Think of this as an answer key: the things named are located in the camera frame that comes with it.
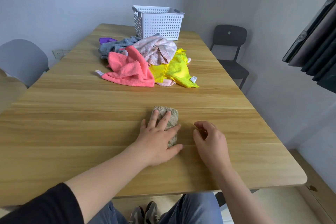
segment shoe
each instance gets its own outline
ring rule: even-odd
[[[131,217],[129,217],[129,224],[144,224],[145,213],[141,206],[137,206],[133,209]]]
[[[158,222],[159,222],[158,205],[155,202],[151,201],[146,207],[145,223],[157,224]]]

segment white plastic basket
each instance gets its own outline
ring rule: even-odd
[[[140,38],[160,33],[167,40],[177,40],[184,13],[171,7],[134,5],[134,23]]]

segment power outlet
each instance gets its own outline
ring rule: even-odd
[[[62,50],[53,50],[52,52],[55,56],[55,59],[61,59],[64,56],[64,53]]]

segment gray chair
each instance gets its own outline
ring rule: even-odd
[[[0,46],[0,69],[29,88],[49,70],[48,58],[36,44],[14,39]]]
[[[218,60],[232,79],[243,79],[239,88],[244,85],[249,71],[237,63],[240,47],[245,43],[247,31],[245,28],[233,25],[217,25],[213,33],[210,50],[216,45],[236,46],[237,51],[233,60]]]

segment gray towel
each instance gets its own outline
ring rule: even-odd
[[[159,117],[157,119],[157,122],[159,122],[163,118],[163,116],[166,114],[167,111],[171,111],[171,116],[165,128],[165,131],[177,125],[177,121],[179,120],[179,112],[176,109],[170,107],[156,106],[154,107],[152,114],[154,110],[159,110]],[[168,142],[168,148],[175,145],[176,142],[177,142],[177,134]]]
[[[109,56],[109,52],[117,52],[121,53],[124,50],[120,50],[121,48],[125,48],[127,46],[133,45],[138,42],[141,38],[137,36],[131,36],[131,38],[125,38],[120,41],[113,41],[105,44],[101,44],[98,51],[101,53],[102,59],[107,59]]]

